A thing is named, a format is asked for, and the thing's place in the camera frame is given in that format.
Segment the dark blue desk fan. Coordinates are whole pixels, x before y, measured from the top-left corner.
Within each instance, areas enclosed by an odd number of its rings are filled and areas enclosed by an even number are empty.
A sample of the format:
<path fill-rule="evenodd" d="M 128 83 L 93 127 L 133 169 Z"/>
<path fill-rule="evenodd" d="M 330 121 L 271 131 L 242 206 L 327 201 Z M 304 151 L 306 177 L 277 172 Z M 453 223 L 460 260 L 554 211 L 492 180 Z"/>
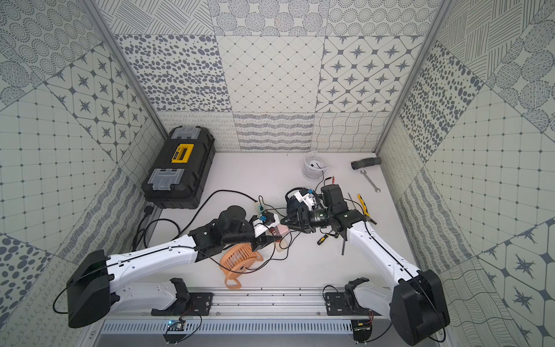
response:
<path fill-rule="evenodd" d="M 303 197 L 309 193 L 309 190 L 305 187 L 296 187 L 286 193 L 286 215 L 296 212 L 299 207 L 304 205 L 304 201 L 302 199 L 297 199 L 296 193 L 299 193 Z"/>

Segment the beige red power strip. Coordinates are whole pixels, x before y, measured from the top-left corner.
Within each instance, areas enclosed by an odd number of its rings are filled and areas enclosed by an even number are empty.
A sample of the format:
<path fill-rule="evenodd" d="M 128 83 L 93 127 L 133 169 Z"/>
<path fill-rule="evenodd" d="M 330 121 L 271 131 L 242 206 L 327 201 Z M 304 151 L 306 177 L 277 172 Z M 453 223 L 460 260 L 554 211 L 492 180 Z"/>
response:
<path fill-rule="evenodd" d="M 257 219 L 253 222 L 257 242 L 257 250 L 269 246 L 270 242 L 276 248 L 276 252 L 284 252 L 289 246 L 291 230 L 280 223 L 283 215 L 275 208 L 264 204 L 261 200 L 256 202 Z"/>

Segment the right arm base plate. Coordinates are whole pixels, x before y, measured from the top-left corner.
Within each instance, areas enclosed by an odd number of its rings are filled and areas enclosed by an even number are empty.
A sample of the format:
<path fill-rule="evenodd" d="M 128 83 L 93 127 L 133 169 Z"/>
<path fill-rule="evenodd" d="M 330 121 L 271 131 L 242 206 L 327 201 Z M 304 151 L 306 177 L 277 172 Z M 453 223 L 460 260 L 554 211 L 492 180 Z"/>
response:
<path fill-rule="evenodd" d="M 354 296 L 345 292 L 324 293 L 327 316 L 370 316 L 370 309 L 355 303 Z"/>

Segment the black yellow screwdriver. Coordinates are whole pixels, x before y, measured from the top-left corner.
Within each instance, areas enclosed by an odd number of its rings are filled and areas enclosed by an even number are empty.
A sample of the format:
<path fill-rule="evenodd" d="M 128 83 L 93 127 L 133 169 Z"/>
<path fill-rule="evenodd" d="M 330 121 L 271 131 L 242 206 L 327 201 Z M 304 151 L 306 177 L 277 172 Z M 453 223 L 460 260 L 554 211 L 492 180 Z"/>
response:
<path fill-rule="evenodd" d="M 328 234 L 323 234 L 323 236 L 318 239 L 317 244 L 321 245 L 328 237 Z"/>

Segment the black yellow toolbox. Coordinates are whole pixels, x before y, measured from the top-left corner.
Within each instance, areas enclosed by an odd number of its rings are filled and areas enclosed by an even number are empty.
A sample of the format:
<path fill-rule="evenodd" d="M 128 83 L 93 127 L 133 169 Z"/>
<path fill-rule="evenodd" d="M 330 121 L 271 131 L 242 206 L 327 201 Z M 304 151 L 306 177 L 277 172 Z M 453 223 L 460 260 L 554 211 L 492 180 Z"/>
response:
<path fill-rule="evenodd" d="M 173 128 L 142 183 L 145 199 L 160 209 L 197 209 L 214 156 L 209 129 Z"/>

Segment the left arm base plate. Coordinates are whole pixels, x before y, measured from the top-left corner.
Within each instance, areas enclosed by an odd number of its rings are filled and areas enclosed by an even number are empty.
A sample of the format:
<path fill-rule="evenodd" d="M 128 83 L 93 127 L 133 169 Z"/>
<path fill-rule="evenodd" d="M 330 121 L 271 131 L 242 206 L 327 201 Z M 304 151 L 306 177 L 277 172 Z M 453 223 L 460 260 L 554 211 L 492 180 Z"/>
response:
<path fill-rule="evenodd" d="M 190 293 L 189 299 L 175 299 L 166 309 L 152 309 L 151 315 L 162 316 L 195 316 L 207 317 L 210 314 L 214 293 Z"/>

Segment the yellow pliers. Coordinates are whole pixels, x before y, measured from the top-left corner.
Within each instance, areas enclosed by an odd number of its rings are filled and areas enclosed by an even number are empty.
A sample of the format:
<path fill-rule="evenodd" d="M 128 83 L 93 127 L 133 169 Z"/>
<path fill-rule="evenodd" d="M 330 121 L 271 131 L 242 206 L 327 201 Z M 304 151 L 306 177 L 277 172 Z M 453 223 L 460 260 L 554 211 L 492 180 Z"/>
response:
<path fill-rule="evenodd" d="M 361 205 L 361 209 L 362 209 L 363 214 L 366 217 L 367 221 L 369 221 L 371 224 L 377 225 L 377 221 L 375 221 L 374 218 L 372 218 L 370 216 L 368 208 L 367 208 L 367 204 L 366 204 L 364 198 L 361 196 L 361 194 L 358 194 L 357 198 L 358 198 L 358 201 Z"/>

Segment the orange desk fan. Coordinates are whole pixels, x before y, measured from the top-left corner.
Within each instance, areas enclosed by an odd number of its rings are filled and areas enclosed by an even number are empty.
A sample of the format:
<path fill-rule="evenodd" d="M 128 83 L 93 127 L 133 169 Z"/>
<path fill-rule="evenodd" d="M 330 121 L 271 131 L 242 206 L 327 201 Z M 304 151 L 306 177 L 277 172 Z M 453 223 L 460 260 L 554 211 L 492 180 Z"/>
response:
<path fill-rule="evenodd" d="M 237 244 L 231 247 L 220 261 L 225 287 L 230 290 L 241 289 L 238 277 L 248 272 L 254 263 L 261 263 L 263 260 L 263 256 L 253 251 L 250 244 Z"/>

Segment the aluminium rail frame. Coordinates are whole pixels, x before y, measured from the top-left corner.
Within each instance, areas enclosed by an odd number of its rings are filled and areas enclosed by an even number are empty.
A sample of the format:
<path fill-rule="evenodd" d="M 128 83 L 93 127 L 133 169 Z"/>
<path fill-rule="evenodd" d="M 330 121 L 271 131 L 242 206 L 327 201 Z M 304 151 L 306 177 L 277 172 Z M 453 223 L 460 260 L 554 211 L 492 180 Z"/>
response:
<path fill-rule="evenodd" d="M 110 315 L 145 315 L 152 316 L 152 309 L 166 309 L 175 299 L 189 299 L 190 293 L 214 293 L 212 307 L 207 318 L 306 318 L 327 316 L 324 293 L 321 289 L 239 289 L 224 288 L 191 288 L 182 284 L 166 283 L 133 283 L 124 286 L 109 298 L 114 303 L 109 308 L 94 305 L 91 309 L 92 322 L 107 318 Z M 364 283 L 354 291 L 361 299 L 355 303 L 370 309 L 383 318 L 389 318 L 391 293 L 387 289 Z"/>

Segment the silver wrench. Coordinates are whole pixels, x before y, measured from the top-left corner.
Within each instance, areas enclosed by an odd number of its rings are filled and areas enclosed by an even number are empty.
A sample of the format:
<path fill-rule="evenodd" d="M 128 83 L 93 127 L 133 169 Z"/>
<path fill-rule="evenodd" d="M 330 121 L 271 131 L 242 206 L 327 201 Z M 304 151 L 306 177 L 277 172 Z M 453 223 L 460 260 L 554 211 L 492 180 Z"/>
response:
<path fill-rule="evenodd" d="M 372 186 L 376 193 L 380 193 L 381 189 L 371 180 L 365 170 L 360 170 L 360 174 L 367 180 L 368 183 Z"/>

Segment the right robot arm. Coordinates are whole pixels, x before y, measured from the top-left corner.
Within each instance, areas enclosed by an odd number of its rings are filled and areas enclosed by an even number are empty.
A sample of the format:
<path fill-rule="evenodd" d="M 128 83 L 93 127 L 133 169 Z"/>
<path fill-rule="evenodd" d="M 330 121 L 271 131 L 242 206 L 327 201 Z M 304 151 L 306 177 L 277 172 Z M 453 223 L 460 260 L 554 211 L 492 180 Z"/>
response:
<path fill-rule="evenodd" d="M 421 270 L 390 247 L 368 217 L 357 208 L 348 207 L 338 185 L 326 185 L 320 192 L 296 187 L 285 198 L 287 215 L 281 220 L 283 225 L 307 233 L 331 228 L 360 251 L 385 280 L 385 289 L 377 288 L 367 278 L 350 281 L 343 297 L 352 313 L 363 309 L 377 312 L 410 346 L 432 338 L 450 324 L 439 276 L 432 270 Z"/>

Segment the black cylinder grip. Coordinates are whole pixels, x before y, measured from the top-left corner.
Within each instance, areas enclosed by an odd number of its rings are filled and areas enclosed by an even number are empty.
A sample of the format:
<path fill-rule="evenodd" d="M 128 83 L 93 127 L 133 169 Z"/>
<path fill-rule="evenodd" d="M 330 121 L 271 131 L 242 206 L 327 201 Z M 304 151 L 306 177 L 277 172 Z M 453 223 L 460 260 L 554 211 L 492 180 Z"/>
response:
<path fill-rule="evenodd" d="M 379 157 L 365 158 L 365 159 L 351 162 L 351 168 L 353 170 L 358 170 L 358 169 L 363 169 L 370 166 L 378 166 L 381 163 L 382 163 L 382 159 Z"/>

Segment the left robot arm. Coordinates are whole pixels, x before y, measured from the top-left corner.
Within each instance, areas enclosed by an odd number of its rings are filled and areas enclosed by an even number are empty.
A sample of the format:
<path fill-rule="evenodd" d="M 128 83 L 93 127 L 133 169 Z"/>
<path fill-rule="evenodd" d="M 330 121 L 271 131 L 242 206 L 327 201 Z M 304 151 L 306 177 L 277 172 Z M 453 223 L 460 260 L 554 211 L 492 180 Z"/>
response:
<path fill-rule="evenodd" d="M 232 205 L 209 224 L 164 244 L 112 256 L 103 250 L 91 252 L 66 282 L 69 327 L 91 325 L 132 302 L 136 308 L 151 306 L 156 315 L 176 314 L 189 299 L 182 279 L 171 279 L 175 292 L 166 303 L 160 302 L 159 291 L 135 295 L 127 286 L 162 270 L 213 260 L 227 245 L 248 244 L 256 251 L 277 241 L 271 232 L 280 223 L 277 214 L 265 212 L 251 221 L 246 216 L 243 208 Z"/>

